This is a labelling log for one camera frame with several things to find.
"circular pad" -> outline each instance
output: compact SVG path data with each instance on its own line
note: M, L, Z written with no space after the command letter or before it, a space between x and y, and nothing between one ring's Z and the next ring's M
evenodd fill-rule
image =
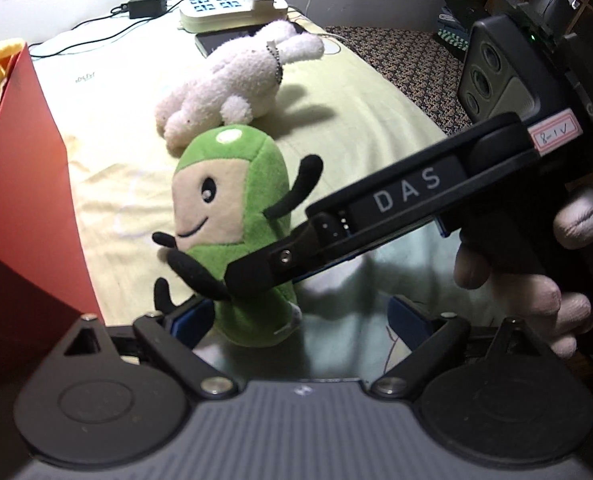
M572 452L593 425L593 398L567 370L504 355L450 370L420 399L428 431L477 462L528 465Z
M124 415L134 404L127 386L114 381L88 381L71 386L59 405L71 420L83 424L103 424Z
M17 400L17 428L45 462L86 469L134 462L186 420L186 396L171 377L146 365L94 361L73 363L76 375L39 370Z

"power strip socket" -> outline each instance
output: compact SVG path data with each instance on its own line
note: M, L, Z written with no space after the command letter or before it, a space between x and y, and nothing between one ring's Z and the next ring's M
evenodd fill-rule
M286 19L288 8L285 0L185 0L180 25L193 34L263 25Z

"red box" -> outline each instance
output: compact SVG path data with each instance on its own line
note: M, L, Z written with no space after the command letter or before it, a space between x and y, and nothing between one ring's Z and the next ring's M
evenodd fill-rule
M27 47L0 99L0 377L100 317L76 224L67 150Z

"white glove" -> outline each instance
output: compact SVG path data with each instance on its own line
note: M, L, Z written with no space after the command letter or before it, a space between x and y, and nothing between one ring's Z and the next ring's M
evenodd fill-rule
M593 242L593 184L576 188L553 222L555 238L575 250ZM588 298L575 292L561 293L558 285L538 274L501 274L475 252L468 241L484 246L476 232L461 230L461 246L454 264L454 281L462 288L480 288L490 281L494 298L509 316L521 316L562 358L576 351L575 331L593 321Z

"white plush rabbit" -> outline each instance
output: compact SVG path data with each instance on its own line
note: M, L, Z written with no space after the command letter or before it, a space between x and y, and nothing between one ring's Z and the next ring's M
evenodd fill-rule
M169 150L184 149L221 124L249 124L275 105L283 65L320 59L324 45L277 20L256 35L227 41L156 105L156 127Z

